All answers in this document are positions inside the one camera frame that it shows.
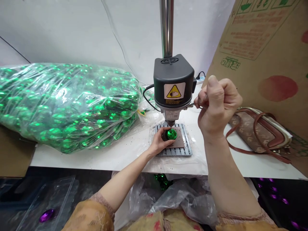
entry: bag handle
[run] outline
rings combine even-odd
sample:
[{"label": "bag handle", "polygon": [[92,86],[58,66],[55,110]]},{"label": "bag handle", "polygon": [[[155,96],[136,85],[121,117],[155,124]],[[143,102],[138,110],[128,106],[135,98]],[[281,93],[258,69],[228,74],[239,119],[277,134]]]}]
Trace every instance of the bag handle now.
[{"label": "bag handle", "polygon": [[[229,141],[227,140],[229,147],[232,148],[232,149],[235,150],[235,151],[238,151],[238,152],[241,152],[241,153],[244,153],[244,154],[267,154],[267,155],[269,155],[269,156],[275,157],[276,159],[280,160],[280,161],[283,162],[283,163],[290,164],[290,163],[291,163],[291,160],[290,160],[290,159],[288,159],[288,158],[286,158],[286,157],[283,157],[283,156],[280,156],[280,155],[274,153],[273,151],[271,151],[268,147],[266,147],[266,146],[261,142],[260,138],[258,137],[257,131],[256,131],[256,126],[257,126],[258,120],[259,120],[262,116],[264,116],[264,115],[269,115],[269,116],[275,118],[275,117],[274,117],[272,114],[270,114],[270,113],[262,112],[262,113],[258,114],[258,116],[255,118],[254,123],[253,123],[253,132],[254,132],[254,135],[256,136],[257,141],[259,142],[260,146],[261,146],[265,151],[267,151],[267,153],[257,153],[257,152],[254,152],[254,151],[247,151],[247,150],[244,150],[244,149],[236,148],[236,147],[234,147],[233,145],[231,145],[231,144],[229,143]],[[239,117],[240,122],[239,122],[236,126],[234,126],[233,128],[231,128],[231,129],[227,132],[226,138],[227,138],[231,133],[233,133],[233,132],[242,124],[242,119],[241,119],[241,117],[240,117],[239,115],[237,115],[237,116]]]}]

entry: patterned sleeve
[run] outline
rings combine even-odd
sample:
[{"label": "patterned sleeve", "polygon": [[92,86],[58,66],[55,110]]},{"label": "patterned sleeve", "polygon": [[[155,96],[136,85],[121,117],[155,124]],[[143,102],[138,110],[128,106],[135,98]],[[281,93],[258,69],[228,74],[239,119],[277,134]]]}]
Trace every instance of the patterned sleeve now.
[{"label": "patterned sleeve", "polygon": [[225,212],[219,212],[217,216],[219,221],[219,225],[216,226],[217,231],[287,231],[278,228],[263,209],[261,214],[255,217],[242,217]]},{"label": "patterned sleeve", "polygon": [[114,231],[115,213],[99,193],[79,202],[62,231]]}]

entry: cardboard box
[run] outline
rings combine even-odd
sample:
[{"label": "cardboard box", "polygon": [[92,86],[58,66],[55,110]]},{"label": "cardboard box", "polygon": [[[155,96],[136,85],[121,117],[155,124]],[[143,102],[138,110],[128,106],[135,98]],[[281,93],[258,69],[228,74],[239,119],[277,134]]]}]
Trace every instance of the cardboard box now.
[{"label": "cardboard box", "polygon": [[307,0],[236,0],[206,74],[231,79],[244,107],[270,112],[292,131],[294,157],[302,157],[299,170],[306,176],[307,12]]},{"label": "cardboard box", "polygon": [[24,177],[36,144],[3,126],[0,126],[0,140],[0,177]]}]

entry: drill press motor housing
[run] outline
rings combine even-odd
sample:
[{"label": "drill press motor housing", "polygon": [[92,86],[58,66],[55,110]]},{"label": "drill press motor housing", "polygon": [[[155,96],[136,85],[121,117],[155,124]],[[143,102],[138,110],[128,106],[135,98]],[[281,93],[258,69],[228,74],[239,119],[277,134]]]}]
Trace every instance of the drill press motor housing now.
[{"label": "drill press motor housing", "polygon": [[155,59],[154,100],[170,127],[189,106],[196,83],[194,69],[181,54]]}]

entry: brown handbag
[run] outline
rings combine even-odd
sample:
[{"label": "brown handbag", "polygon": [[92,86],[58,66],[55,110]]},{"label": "brown handbag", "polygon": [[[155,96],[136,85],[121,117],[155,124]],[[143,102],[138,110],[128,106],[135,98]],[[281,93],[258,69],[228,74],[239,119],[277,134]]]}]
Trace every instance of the brown handbag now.
[{"label": "brown handbag", "polygon": [[245,154],[266,154],[286,164],[291,163],[288,158],[277,153],[289,146],[292,136],[272,114],[251,107],[242,107],[234,113],[229,124],[232,128],[226,134],[226,138],[236,131],[253,150],[236,148],[228,142],[229,147],[235,151]]}]

